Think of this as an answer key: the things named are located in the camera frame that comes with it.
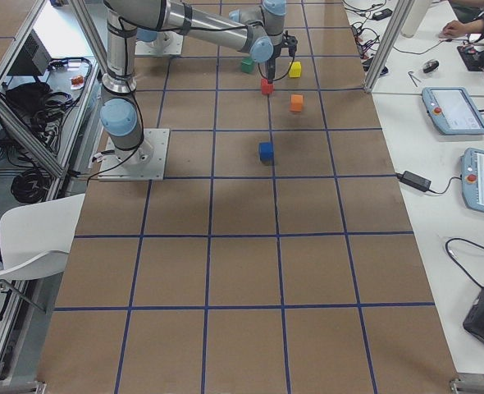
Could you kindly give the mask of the person's hand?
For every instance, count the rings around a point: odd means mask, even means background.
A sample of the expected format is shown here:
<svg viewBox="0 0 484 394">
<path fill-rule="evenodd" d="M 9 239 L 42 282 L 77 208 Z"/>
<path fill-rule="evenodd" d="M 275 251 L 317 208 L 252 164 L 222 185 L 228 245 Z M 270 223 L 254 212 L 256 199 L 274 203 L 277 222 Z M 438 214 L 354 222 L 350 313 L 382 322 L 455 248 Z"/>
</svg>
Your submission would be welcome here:
<svg viewBox="0 0 484 394">
<path fill-rule="evenodd" d="M 451 21 L 443 27 L 441 35 L 448 39 L 454 39 L 467 34 L 471 34 L 472 30 L 473 28 L 469 23 Z"/>
</svg>

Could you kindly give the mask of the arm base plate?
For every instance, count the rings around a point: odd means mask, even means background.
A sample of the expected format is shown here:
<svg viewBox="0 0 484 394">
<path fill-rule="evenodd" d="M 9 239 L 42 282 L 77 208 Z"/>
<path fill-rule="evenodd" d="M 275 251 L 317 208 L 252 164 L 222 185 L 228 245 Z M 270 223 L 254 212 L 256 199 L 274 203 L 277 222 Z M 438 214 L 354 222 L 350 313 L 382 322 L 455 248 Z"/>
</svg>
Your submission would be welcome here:
<svg viewBox="0 0 484 394">
<path fill-rule="evenodd" d="M 169 129 L 144 129 L 144 141 L 129 158 L 130 153 L 115 150 L 110 137 L 107 138 L 105 155 L 99 169 L 100 181 L 162 181 L 167 161 Z"/>
<path fill-rule="evenodd" d="M 160 33 L 153 41 L 137 40 L 136 57 L 178 57 L 181 55 L 184 38 L 173 32 Z"/>
</svg>

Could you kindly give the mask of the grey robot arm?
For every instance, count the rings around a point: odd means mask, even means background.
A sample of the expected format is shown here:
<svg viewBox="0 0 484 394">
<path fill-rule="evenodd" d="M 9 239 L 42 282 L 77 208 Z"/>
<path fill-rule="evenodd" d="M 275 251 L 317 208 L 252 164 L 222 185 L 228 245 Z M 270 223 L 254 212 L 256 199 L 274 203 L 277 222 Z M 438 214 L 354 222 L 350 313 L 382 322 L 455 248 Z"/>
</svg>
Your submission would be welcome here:
<svg viewBox="0 0 484 394">
<path fill-rule="evenodd" d="M 264 79 L 276 79 L 276 59 L 283 48 L 296 49 L 285 30 L 286 3 L 263 1 L 228 17 L 181 1 L 106 1 L 107 69 L 103 74 L 100 120 L 114 144 L 119 163 L 146 163 L 153 155 L 135 98 L 135 43 L 139 30 L 174 32 L 248 54 L 266 67 Z"/>
</svg>

